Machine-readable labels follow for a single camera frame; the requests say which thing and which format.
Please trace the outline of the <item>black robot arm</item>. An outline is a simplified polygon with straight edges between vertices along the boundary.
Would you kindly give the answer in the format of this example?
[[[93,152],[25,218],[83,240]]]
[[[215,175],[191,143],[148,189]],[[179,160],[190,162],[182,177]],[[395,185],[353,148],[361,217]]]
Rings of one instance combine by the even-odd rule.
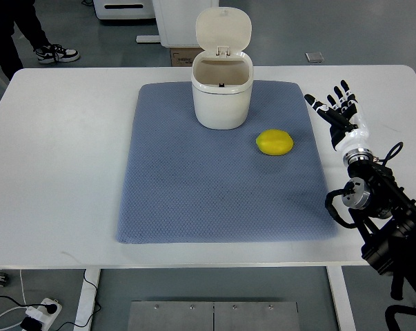
[[[403,298],[404,283],[416,294],[416,204],[397,185],[388,161],[403,148],[399,142],[383,159],[370,150],[347,152],[349,181],[326,195],[325,207],[341,226],[359,231],[364,245],[361,257],[380,275],[390,275],[390,295]],[[416,317],[416,308],[391,305],[385,311],[389,330],[398,330],[397,314]]]

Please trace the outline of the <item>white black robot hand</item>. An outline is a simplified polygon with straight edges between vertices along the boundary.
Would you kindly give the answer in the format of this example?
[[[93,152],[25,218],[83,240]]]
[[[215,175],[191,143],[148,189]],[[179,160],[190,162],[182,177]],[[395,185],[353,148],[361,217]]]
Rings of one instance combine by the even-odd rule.
[[[334,87],[334,95],[327,96],[323,103],[311,94],[305,94],[308,105],[330,124],[330,140],[335,151],[342,154],[350,150],[369,149],[369,131],[363,118],[361,107],[345,80]]]

